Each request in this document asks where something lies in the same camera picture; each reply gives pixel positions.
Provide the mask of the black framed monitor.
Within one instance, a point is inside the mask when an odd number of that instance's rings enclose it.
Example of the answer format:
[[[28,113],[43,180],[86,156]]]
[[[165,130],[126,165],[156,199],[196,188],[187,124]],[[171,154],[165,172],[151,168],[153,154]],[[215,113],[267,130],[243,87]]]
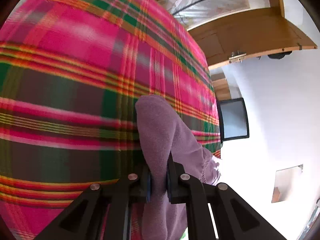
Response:
[[[243,98],[217,102],[221,142],[249,138],[249,122]]]

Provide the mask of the black bag on door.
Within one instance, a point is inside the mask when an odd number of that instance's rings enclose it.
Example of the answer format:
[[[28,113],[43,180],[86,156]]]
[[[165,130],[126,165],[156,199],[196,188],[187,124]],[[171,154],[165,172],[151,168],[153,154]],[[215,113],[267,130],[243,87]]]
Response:
[[[291,53],[292,53],[292,51],[284,51],[284,52],[281,52],[281,53],[268,54],[268,57],[270,59],[273,59],[273,60],[281,60],[285,56],[290,55]]]

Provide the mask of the small wooden cabinet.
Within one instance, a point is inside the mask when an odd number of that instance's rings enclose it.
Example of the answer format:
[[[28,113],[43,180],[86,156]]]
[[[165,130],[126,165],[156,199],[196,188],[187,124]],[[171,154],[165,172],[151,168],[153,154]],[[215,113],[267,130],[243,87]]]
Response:
[[[210,78],[217,100],[231,99],[231,93],[225,75],[223,73],[218,73],[211,75]]]

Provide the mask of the wooden door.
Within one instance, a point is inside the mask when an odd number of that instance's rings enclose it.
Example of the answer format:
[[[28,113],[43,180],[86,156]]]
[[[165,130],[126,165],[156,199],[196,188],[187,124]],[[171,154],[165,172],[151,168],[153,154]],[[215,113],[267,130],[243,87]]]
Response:
[[[204,52],[210,70],[229,64],[231,53],[238,50],[249,59],[284,51],[317,49],[310,37],[273,8],[218,18],[191,29],[189,34]]]

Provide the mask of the pink plaid bed blanket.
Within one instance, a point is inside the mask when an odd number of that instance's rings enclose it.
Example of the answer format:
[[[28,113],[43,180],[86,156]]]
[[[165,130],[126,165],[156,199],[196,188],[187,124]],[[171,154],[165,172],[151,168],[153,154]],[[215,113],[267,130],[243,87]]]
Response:
[[[220,157],[206,57],[155,0],[26,0],[1,27],[1,218],[34,239],[141,156],[135,103],[165,98]]]

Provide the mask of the purple fleece garment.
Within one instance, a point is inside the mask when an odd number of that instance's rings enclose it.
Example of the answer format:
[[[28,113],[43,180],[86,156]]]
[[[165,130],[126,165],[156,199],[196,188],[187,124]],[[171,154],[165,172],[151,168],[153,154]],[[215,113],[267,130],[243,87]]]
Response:
[[[180,239],[187,228],[187,213],[184,204],[169,203],[165,187],[168,158],[171,155],[201,182],[217,184],[219,127],[181,118],[159,95],[141,96],[135,109],[142,152],[102,152],[100,174],[103,180],[119,178],[128,166],[122,157],[132,156],[135,164],[144,157],[151,171],[152,193],[148,203],[133,205],[131,238]]]

